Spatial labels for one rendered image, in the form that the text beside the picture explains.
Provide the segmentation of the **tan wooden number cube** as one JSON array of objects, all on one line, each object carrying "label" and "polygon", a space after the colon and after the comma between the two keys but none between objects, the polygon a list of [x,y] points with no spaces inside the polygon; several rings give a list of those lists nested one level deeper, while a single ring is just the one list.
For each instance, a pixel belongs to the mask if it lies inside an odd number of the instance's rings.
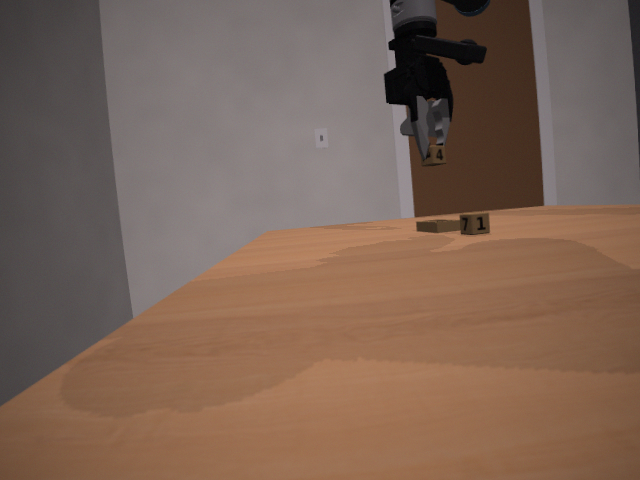
[{"label": "tan wooden number cube", "polygon": [[478,235],[490,233],[489,213],[461,213],[460,214],[461,234]]},{"label": "tan wooden number cube", "polygon": [[429,146],[426,160],[422,160],[421,166],[437,166],[446,164],[445,146]]}]

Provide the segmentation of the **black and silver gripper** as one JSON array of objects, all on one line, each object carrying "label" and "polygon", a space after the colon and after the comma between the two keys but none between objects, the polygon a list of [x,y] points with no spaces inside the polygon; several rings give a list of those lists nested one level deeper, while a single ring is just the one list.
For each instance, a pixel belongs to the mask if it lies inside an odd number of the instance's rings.
[{"label": "black and silver gripper", "polygon": [[[453,95],[440,59],[413,50],[416,35],[436,37],[436,24],[419,20],[403,24],[394,31],[394,39],[388,45],[389,50],[395,51],[398,67],[384,74],[384,82],[386,103],[408,105],[408,116],[400,125],[400,132],[415,137],[422,160],[426,160],[430,146],[428,137],[437,137],[436,145],[446,144],[452,121]],[[436,98],[436,101],[427,102],[430,98]]]}]

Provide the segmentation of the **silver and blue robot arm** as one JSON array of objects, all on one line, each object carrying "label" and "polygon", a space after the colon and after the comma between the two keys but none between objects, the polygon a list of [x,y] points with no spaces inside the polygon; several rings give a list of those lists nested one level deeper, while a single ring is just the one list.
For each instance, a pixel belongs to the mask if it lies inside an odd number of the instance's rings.
[{"label": "silver and blue robot arm", "polygon": [[[482,13],[489,0],[442,0],[454,5],[462,15],[472,17]],[[426,20],[437,25],[435,0],[390,0],[393,32],[403,24]],[[461,65],[483,63],[487,48],[471,39],[460,42],[416,35],[414,51],[454,59]]]}]

